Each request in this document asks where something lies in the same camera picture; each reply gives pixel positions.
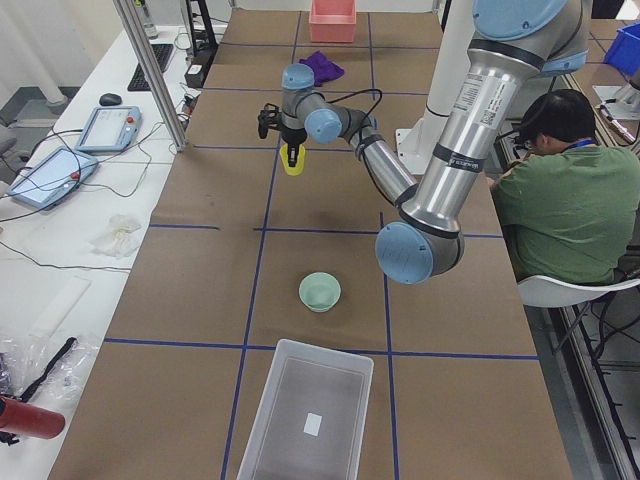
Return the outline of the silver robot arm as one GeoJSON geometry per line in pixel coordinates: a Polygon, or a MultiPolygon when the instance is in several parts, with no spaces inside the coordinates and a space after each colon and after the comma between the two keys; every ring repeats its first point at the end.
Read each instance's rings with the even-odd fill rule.
{"type": "Polygon", "coordinates": [[[402,284],[447,272],[464,252],[459,212],[514,98],[531,78],[584,65],[591,9],[588,1],[453,2],[432,84],[444,97],[445,122],[438,139],[421,146],[420,178],[366,113],[331,105],[310,67],[289,65],[279,120],[286,159],[295,162],[307,139],[345,140],[399,214],[377,235],[382,271],[402,284]]]}

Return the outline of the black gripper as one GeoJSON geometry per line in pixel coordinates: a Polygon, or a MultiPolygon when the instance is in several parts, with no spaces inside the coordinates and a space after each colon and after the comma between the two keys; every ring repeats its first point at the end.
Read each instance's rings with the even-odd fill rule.
{"type": "Polygon", "coordinates": [[[299,156],[299,146],[306,141],[306,130],[302,128],[282,127],[282,140],[287,145],[287,165],[296,167],[299,156]]]}

